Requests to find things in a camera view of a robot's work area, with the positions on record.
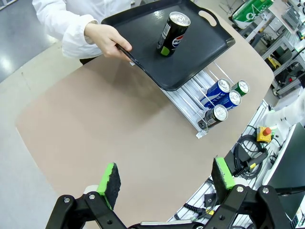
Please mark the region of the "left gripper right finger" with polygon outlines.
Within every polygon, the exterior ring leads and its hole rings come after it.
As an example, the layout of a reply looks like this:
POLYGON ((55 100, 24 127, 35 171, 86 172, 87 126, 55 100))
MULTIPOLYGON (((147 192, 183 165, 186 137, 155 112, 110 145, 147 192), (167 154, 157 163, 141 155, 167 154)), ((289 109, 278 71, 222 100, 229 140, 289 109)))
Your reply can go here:
POLYGON ((253 190, 236 184, 223 157, 215 157, 212 179, 220 206, 206 223, 207 229, 229 229, 238 215, 247 215, 257 229, 289 229, 286 216, 276 190, 261 186, 253 190))

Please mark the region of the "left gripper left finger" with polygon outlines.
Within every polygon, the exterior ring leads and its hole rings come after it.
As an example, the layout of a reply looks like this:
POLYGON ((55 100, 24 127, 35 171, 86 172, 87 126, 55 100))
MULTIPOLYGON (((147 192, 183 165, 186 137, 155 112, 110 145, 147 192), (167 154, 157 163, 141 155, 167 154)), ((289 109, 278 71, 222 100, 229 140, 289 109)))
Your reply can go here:
POLYGON ((101 229, 125 229, 114 213, 114 205, 121 187, 118 167, 110 163, 95 191, 60 196, 48 220, 47 229, 82 229, 86 222, 95 221, 101 229))

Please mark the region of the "person's right hand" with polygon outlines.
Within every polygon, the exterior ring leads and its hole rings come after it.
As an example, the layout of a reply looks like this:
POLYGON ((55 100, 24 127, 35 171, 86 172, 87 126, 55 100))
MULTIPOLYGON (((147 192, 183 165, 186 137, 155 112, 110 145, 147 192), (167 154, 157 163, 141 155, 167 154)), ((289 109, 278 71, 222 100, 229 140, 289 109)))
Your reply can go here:
POLYGON ((84 29, 84 35, 89 37, 98 46, 105 57, 115 57, 131 61, 116 45, 120 45, 127 51, 131 51, 132 46, 114 27, 88 23, 84 29))

